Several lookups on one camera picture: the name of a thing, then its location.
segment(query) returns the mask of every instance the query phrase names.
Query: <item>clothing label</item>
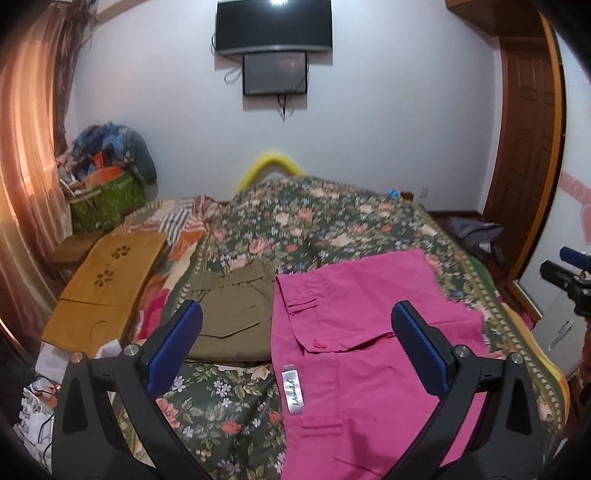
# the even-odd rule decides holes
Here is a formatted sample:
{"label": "clothing label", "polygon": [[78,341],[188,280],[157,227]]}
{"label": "clothing label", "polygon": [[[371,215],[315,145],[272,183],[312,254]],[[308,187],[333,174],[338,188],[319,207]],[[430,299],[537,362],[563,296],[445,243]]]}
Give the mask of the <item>clothing label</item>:
{"label": "clothing label", "polygon": [[287,408],[292,415],[299,415],[304,410],[304,397],[301,394],[300,377],[293,365],[286,365],[281,373],[283,390],[287,399]]}

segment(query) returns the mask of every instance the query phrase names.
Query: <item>yellow pool noodle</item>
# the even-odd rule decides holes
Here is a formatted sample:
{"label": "yellow pool noodle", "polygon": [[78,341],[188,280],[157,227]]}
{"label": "yellow pool noodle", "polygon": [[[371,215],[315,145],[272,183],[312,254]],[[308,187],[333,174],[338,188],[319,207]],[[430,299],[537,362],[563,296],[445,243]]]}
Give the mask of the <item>yellow pool noodle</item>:
{"label": "yellow pool noodle", "polygon": [[246,190],[248,187],[255,183],[256,178],[261,172],[269,165],[278,165],[285,170],[291,177],[300,177],[303,172],[297,166],[297,164],[287,155],[279,152],[269,152],[261,155],[255,162],[255,164],[248,171],[242,183],[238,187],[238,193]]}

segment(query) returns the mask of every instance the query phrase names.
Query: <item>khaki shorts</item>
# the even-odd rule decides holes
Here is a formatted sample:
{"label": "khaki shorts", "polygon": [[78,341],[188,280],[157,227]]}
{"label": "khaki shorts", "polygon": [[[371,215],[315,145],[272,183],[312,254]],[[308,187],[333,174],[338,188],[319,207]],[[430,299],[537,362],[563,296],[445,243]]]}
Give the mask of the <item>khaki shorts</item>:
{"label": "khaki shorts", "polygon": [[260,258],[227,275],[191,278],[189,298],[203,309],[203,329],[189,358],[208,363],[271,360],[275,271]]}

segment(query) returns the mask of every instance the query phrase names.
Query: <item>curtain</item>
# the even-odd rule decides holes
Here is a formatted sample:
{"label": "curtain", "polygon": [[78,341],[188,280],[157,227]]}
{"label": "curtain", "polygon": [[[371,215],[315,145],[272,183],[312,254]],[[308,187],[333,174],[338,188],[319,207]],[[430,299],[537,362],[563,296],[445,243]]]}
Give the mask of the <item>curtain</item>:
{"label": "curtain", "polygon": [[[80,1],[51,4],[0,73],[0,318],[33,354],[64,287],[45,259],[72,234],[54,158],[63,149],[62,114],[85,11]],[[65,79],[61,90],[56,79]]]}

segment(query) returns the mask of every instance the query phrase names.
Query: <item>floral bedspread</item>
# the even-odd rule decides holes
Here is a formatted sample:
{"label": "floral bedspread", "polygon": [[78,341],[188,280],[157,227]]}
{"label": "floral bedspread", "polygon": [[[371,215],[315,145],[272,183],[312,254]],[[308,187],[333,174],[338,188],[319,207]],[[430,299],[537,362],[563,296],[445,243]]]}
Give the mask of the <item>floral bedspread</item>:
{"label": "floral bedspread", "polygon": [[[168,295],[161,319],[170,318],[184,300],[195,271],[229,271],[259,256],[271,261],[278,273],[296,273],[417,248],[425,252],[442,292],[482,313],[491,354],[524,355],[547,426],[545,450],[553,452],[566,416],[564,379],[553,374],[520,319],[501,306],[478,265],[415,203],[311,177],[259,184],[239,194],[212,224]],[[235,368],[186,362],[158,405],[215,479],[280,477],[285,433],[271,365]],[[119,419],[136,457],[149,462],[123,410]]]}

